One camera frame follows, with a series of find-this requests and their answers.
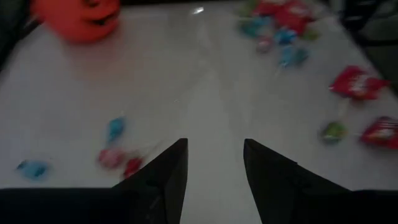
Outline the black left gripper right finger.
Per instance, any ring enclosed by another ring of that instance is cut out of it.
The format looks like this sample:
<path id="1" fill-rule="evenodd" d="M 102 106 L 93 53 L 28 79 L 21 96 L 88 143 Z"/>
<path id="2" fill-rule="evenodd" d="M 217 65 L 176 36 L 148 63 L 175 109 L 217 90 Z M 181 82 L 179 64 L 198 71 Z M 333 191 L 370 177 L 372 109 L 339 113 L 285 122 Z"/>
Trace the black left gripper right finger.
<path id="1" fill-rule="evenodd" d="M 328 198 L 349 192 L 253 139 L 243 159 L 263 223 L 326 223 Z"/>

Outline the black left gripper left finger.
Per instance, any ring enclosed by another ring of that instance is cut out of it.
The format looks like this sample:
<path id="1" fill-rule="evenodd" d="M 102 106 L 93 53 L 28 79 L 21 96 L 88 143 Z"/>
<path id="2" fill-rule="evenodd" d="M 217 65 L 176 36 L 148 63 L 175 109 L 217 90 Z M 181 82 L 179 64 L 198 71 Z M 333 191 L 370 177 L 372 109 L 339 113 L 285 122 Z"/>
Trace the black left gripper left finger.
<path id="1" fill-rule="evenodd" d="M 113 187 L 125 193 L 121 223 L 179 224 L 188 177 L 188 139 L 180 138 Z"/>

